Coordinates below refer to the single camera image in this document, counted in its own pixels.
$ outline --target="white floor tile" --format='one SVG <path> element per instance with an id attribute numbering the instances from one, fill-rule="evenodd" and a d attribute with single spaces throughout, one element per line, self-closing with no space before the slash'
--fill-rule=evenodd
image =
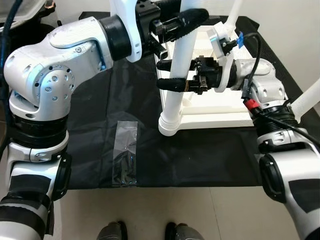
<path id="1" fill-rule="evenodd" d="M 285 206 L 262 187 L 211 188 L 222 240 L 299 240 Z"/>
<path id="2" fill-rule="evenodd" d="M 186 223 L 220 240 L 209 188 L 69 191 L 61 201 L 62 239 L 95 240 L 108 223 L 126 223 L 130 240 L 164 240 L 166 224 Z"/>

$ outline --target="black cable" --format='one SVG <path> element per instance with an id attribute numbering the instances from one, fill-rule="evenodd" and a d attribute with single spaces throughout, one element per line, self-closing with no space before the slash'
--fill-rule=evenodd
<path id="1" fill-rule="evenodd" d="M 275 124 L 279 125 L 280 127 L 284 128 L 284 129 L 291 129 L 292 131 L 294 131 L 294 132 L 300 134 L 301 136 L 305 137 L 306 139 L 308 139 L 310 142 L 312 142 L 314 145 L 316 145 L 320 149 L 320 142 L 316 138 L 309 135 L 308 133 L 305 133 L 304 131 L 300 130 L 299 128 L 291 126 L 290 124 L 287 124 L 281 120 L 275 119 L 275 118 L 269 116 L 268 114 L 260 114 L 260 116 L 265 119 L 268 119 L 269 121 L 274 122 Z"/>
<path id="2" fill-rule="evenodd" d="M 253 33 L 246 34 L 244 36 L 244 40 L 250 39 L 250 38 L 254 38 L 257 41 L 257 51 L 258 52 L 257 52 L 257 56 L 255 59 L 255 63 L 254 63 L 252 72 L 250 73 L 248 80 L 247 80 L 246 89 L 243 89 L 243 94 L 242 94 L 243 99 L 249 99 L 250 90 L 252 87 L 252 81 L 253 81 L 253 78 L 256 74 L 257 68 L 259 66 L 259 62 L 261 59 L 261 53 L 262 53 L 262 42 L 261 42 L 261 37 L 260 37 L 259 33 L 253 32 Z"/>
<path id="3" fill-rule="evenodd" d="M 9 86 L 5 80 L 4 66 L 5 66 L 5 61 L 7 59 L 7 53 L 8 53 L 7 47 L 8 47 L 9 32 L 22 1 L 23 0 L 15 0 L 15 2 L 13 3 L 10 9 L 10 12 L 6 18 L 6 21 L 4 23 L 2 36 L 1 36 L 1 51 L 0 51 L 0 91 L 1 92 L 0 92 L 0 95 L 2 98 L 1 100 L 3 102 L 6 128 L 4 130 L 3 141 L 0 145 L 0 161 L 5 148 L 9 143 L 8 127 L 11 126 L 12 124 L 11 111 L 9 107 Z"/>

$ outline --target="clear plastic bag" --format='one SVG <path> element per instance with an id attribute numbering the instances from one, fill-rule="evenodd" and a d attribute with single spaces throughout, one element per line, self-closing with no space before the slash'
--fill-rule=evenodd
<path id="1" fill-rule="evenodd" d="M 112 185 L 137 185 L 136 148 L 138 122 L 118 121 L 113 149 Z"/>

